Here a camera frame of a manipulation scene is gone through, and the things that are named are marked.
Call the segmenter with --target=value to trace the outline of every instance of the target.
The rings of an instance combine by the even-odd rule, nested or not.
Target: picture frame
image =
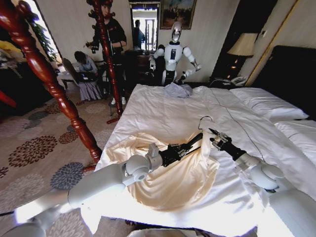
[[[183,30],[190,30],[197,0],[161,0],[160,29],[171,29],[175,21],[180,21]]]

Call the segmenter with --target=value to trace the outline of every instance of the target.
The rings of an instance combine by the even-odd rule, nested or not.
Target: woman sitting
[[[78,83],[81,100],[102,99],[102,93],[97,84],[98,69],[92,58],[81,51],[76,51],[75,59],[79,63],[79,72],[82,73],[82,80]]]

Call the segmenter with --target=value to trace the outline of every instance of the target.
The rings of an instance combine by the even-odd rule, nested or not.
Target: headboard
[[[259,87],[316,119],[316,49],[278,45],[255,80]]]

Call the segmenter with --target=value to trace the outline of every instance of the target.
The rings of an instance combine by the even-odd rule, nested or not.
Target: floor
[[[80,101],[78,88],[68,85],[67,96],[76,104],[98,146],[104,148],[116,125],[106,124],[113,118],[109,100]],[[89,151],[55,99],[24,116],[5,119],[0,124],[0,213],[12,211],[52,187],[69,188],[82,177],[81,168],[91,162]],[[14,226],[13,215],[0,217],[0,236]],[[94,236],[126,237],[132,228],[124,220],[102,217]],[[63,214],[47,230],[47,236],[87,237],[91,233],[76,210]]]

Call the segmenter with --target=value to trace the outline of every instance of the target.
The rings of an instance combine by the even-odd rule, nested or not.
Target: carved wooden post
[[[0,0],[0,26],[6,29],[12,40],[17,43],[26,55],[29,66],[33,72],[46,84],[49,93],[54,96],[62,112],[71,120],[83,144],[89,149],[95,162],[101,157],[101,149],[87,128],[85,122],[79,117],[75,105],[67,98],[65,90],[56,79],[52,66],[36,48],[35,39],[28,31],[29,25],[23,15],[29,10],[26,2],[20,1],[17,8],[11,0]]]
[[[115,102],[116,102],[116,108],[117,108],[117,113],[118,113],[118,118],[112,119],[107,121],[107,124],[112,123],[112,122],[116,122],[119,120],[119,118],[121,117],[122,113],[123,113],[123,109],[122,109],[122,105],[120,102],[120,97],[119,97],[119,89],[118,89],[118,85],[117,85],[117,80],[116,80],[116,76],[115,76],[115,72],[114,72],[114,66],[113,66],[113,61],[110,55],[110,42],[109,39],[107,37],[107,27],[104,24],[104,16],[102,14],[102,10],[101,10],[101,4],[99,2],[99,0],[87,0],[87,3],[90,5],[93,5],[94,8],[94,12],[95,12],[95,19],[97,21],[97,27],[99,27],[100,29],[100,36],[101,36],[101,45],[103,48],[103,52],[106,56],[106,61],[109,67],[109,75],[111,78],[111,84],[113,87],[113,95],[115,98]]]

